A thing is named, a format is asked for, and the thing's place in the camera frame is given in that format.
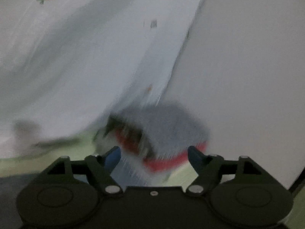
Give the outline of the grey striped folded garment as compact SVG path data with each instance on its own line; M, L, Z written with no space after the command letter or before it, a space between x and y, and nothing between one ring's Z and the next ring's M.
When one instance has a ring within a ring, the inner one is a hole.
M103 136L117 134L121 146L142 159L168 159L208 140L208 131L177 104L132 106L109 116Z

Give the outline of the white carrot print duvet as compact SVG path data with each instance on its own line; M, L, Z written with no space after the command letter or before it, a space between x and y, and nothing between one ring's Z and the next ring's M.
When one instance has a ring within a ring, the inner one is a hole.
M203 0L1 0L1 158L155 103Z

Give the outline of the green checkered bed sheet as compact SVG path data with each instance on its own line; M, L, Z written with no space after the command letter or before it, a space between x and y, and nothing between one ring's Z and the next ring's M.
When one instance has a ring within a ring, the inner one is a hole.
M81 160L96 151L92 138L91 134L81 135L75 142L51 145L33 156L1 159L1 177L38 173L64 155L73 160ZM297 193L294 202L286 224L289 228L304 228L304 188Z

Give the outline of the red folded garment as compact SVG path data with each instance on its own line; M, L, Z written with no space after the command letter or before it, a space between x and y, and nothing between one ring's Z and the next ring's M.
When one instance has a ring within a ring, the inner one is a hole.
M138 142L122 129L116 129L114 136L129 161L152 173L179 167L188 160L189 146L203 151L208 141L208 133L201 127L145 129L141 135L144 139Z

